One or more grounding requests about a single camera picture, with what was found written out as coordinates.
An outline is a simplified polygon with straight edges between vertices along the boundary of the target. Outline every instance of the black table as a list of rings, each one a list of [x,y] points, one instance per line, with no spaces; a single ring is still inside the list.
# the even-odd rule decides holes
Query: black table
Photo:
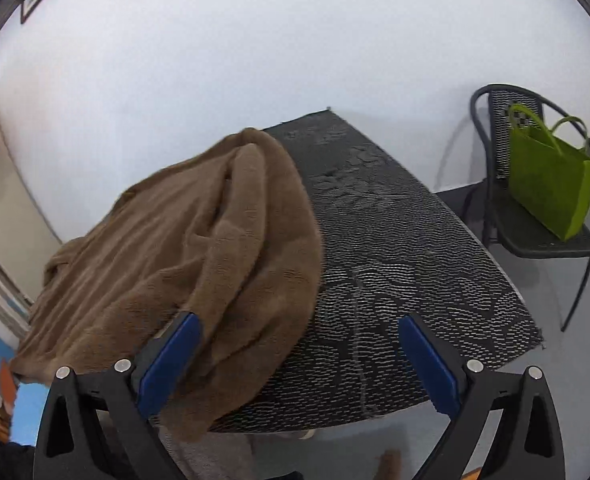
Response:
[[[259,395],[214,431],[309,430],[423,402],[398,344],[397,320],[409,312],[489,367],[542,342],[481,243],[350,124],[327,110],[266,131],[302,177],[324,239],[324,273],[306,334]]]

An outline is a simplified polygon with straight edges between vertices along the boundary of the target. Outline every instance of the chair frame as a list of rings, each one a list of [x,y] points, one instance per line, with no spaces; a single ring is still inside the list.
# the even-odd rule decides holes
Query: chair frame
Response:
[[[466,222],[466,216],[468,215],[468,209],[470,208],[470,203],[473,198],[474,192],[479,189],[479,187],[485,182],[486,183],[486,197],[484,201],[484,227],[482,230],[482,244],[488,248],[492,242],[496,242],[497,240],[491,239],[491,229],[493,227],[494,219],[492,218],[492,183],[495,181],[496,173],[495,173],[495,142],[494,142],[494,133],[491,132],[491,136],[488,136],[488,133],[484,129],[481,121],[479,120],[479,116],[477,113],[476,104],[479,98],[481,98],[485,94],[489,94],[493,91],[510,91],[510,92],[518,92],[524,94],[525,96],[535,98],[542,105],[546,105],[549,108],[552,108],[554,111],[562,115],[563,117],[567,117],[569,114],[566,113],[562,108],[557,106],[555,103],[549,101],[545,97],[522,87],[514,86],[514,85],[507,85],[507,84],[490,84],[486,85],[479,90],[477,90],[472,97],[470,98],[470,117],[473,120],[473,124],[475,125],[475,129],[479,134],[479,137],[484,145],[484,151],[486,152],[486,179],[480,182],[476,187],[474,187],[464,200],[464,205],[462,208],[462,220],[464,223]],[[579,132],[579,134],[586,140],[588,148],[590,148],[590,137],[587,136],[587,132],[584,132],[575,122],[571,123],[572,126]],[[562,323],[562,332],[565,332],[568,329],[568,325],[571,322],[572,316],[574,316],[575,311],[577,310],[577,306],[582,298],[582,294],[584,293],[584,289],[586,284],[588,283],[588,277],[590,276],[590,256],[588,257],[588,263],[586,265],[586,269],[584,272],[584,276],[582,277],[582,282],[579,286],[577,291],[577,295],[575,296],[574,302],[572,303],[572,307],[566,320]]]

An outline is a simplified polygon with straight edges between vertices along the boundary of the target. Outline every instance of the green bag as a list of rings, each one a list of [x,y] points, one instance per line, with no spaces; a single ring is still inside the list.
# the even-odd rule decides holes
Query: green bag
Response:
[[[522,112],[536,125],[519,126],[514,114]],[[590,207],[590,156],[553,133],[563,123],[586,125],[564,117],[549,130],[530,108],[512,105],[510,120],[510,173],[508,190],[531,215],[563,241],[575,236]]]

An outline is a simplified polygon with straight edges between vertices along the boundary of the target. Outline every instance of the chair seat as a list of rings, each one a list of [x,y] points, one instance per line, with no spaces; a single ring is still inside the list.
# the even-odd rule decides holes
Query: chair seat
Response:
[[[546,229],[519,204],[502,183],[492,189],[492,213],[498,242],[520,258],[582,258],[590,256],[590,231],[583,225],[565,242]]]

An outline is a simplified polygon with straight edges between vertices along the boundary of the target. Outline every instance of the black metal chair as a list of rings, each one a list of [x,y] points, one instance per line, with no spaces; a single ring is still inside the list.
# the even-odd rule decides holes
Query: black metal chair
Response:
[[[490,136],[486,133],[477,113],[477,102],[486,94],[488,95],[490,115]],[[477,90],[470,99],[470,115],[486,150],[486,179],[468,193],[462,208],[462,220],[466,222],[474,192],[485,183],[486,198],[482,243],[486,248],[492,242],[498,242],[520,258],[588,258],[577,296],[562,325],[562,332],[565,332],[577,309],[590,275],[590,230],[584,225],[577,235],[563,242],[540,224],[508,193],[510,123],[507,111],[508,107],[515,103],[526,105],[542,119],[544,118],[544,105],[562,116],[568,115],[548,99],[518,86],[491,84]],[[571,124],[582,137],[587,138],[587,133],[579,124],[574,122]],[[587,139],[587,144],[590,149],[590,139]],[[493,227],[496,230],[496,238],[491,238]]]

